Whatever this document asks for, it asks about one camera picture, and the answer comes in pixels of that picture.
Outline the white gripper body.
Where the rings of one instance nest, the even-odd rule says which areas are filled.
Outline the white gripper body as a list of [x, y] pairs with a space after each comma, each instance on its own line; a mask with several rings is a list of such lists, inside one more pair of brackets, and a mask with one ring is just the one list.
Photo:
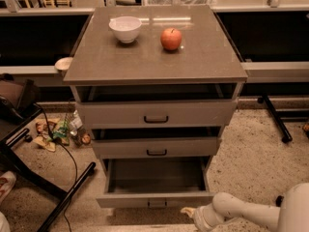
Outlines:
[[198, 207], [194, 211], [193, 220], [200, 232], [211, 232], [216, 226], [222, 224], [225, 218], [212, 205], [207, 205]]

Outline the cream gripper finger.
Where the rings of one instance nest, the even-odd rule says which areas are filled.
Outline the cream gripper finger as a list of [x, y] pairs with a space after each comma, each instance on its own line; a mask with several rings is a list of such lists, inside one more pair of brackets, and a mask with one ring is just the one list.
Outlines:
[[195, 208], [191, 208], [191, 207], [184, 207], [181, 209], [181, 213], [182, 214], [186, 214], [188, 215], [190, 218], [192, 218], [194, 216], [195, 213]]

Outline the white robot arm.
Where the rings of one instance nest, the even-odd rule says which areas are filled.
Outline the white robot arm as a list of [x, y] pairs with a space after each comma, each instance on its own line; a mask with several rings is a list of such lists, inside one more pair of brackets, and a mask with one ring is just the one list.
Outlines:
[[212, 202], [198, 208], [184, 207], [200, 232], [243, 218], [269, 232], [309, 232], [309, 184], [298, 184], [283, 196], [280, 207], [245, 202], [227, 192], [217, 193]]

